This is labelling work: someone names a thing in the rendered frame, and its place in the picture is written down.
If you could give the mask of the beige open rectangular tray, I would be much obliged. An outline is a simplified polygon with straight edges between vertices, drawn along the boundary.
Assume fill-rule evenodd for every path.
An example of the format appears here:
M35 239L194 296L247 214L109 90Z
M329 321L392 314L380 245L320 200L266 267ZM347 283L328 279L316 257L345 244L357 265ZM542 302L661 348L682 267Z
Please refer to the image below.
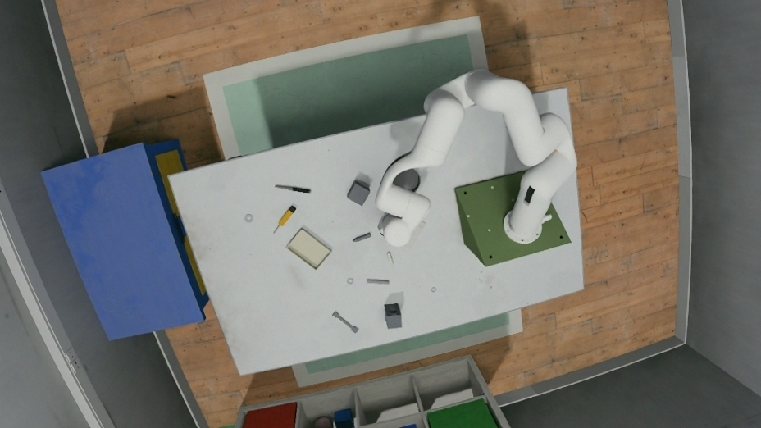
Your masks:
M308 233L303 227L289 242L286 249L315 271L332 254L331 249Z

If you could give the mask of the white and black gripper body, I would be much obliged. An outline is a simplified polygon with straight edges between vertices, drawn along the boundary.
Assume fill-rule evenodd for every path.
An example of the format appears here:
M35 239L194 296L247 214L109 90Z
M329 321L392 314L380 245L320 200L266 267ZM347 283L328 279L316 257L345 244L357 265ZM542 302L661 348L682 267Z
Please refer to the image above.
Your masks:
M382 222L382 220L383 220L383 218L384 218L384 216L385 216L386 214L387 214L387 212L385 212L385 213L384 213L383 217L380 219L380 222L379 222L379 224L378 224L378 226L377 226L377 227L378 227L378 230L379 230L379 231L380 231L382 234L383 234L383 230L382 230L381 222Z

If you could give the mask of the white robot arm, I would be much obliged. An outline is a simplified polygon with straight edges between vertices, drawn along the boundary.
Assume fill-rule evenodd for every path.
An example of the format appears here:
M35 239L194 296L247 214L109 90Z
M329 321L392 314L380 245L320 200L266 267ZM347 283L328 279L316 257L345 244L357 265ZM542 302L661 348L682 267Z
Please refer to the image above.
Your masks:
M411 250L426 226L422 219L431 205L428 197L392 184L394 178L407 169L443 165L464 109L473 104L503 113L518 158L530 166L515 206L504 218L506 235L520 244L531 243L540 236L541 224L552 218L545 215L551 198L577 167L566 123L551 112L539 116L531 91L521 81L475 69L427 95L427 116L413 150L392 162L382 178L375 204L387 212L381 226L389 245Z

